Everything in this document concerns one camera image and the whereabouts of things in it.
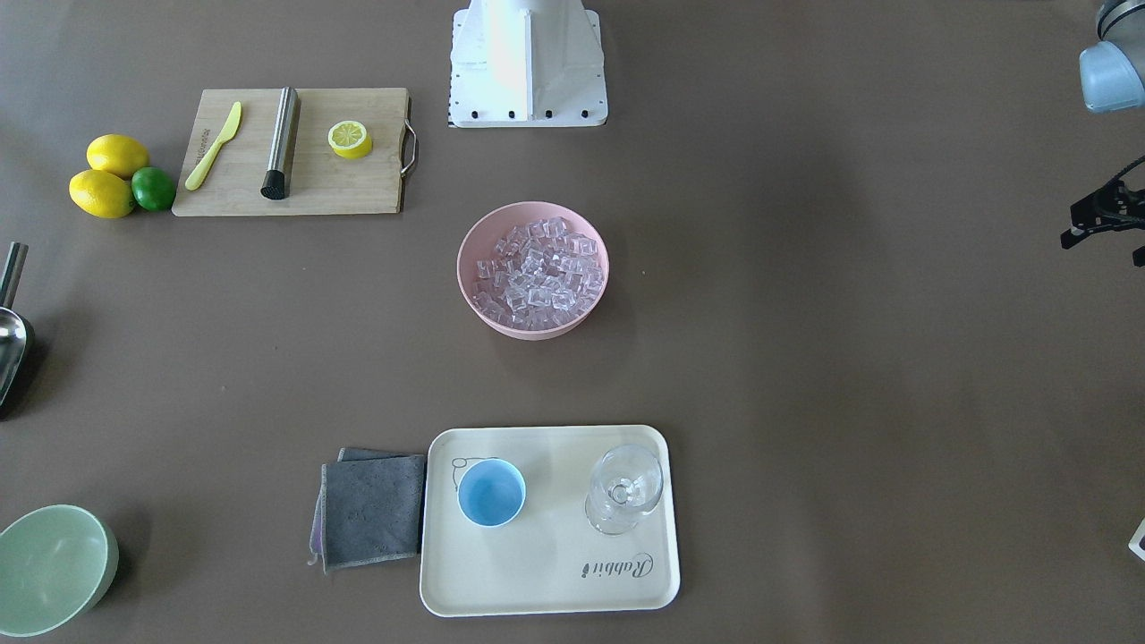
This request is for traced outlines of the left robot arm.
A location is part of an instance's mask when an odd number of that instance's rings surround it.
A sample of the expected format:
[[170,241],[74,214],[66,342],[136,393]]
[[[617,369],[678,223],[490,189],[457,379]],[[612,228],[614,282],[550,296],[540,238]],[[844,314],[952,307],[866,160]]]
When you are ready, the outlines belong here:
[[[1104,1],[1096,13],[1098,41],[1079,54],[1084,105],[1091,113],[1118,113],[1144,107],[1144,3]],[[1144,196],[1124,176],[1142,167],[1142,157],[1069,207],[1071,223],[1060,235],[1064,250],[1097,233],[1142,231]]]

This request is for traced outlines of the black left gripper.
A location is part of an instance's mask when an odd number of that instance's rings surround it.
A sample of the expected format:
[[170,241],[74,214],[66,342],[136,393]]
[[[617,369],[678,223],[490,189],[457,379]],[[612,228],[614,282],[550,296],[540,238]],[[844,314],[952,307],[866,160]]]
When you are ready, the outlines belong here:
[[1071,223],[1060,235],[1063,250],[1105,231],[1144,231],[1144,191],[1112,180],[1069,207]]

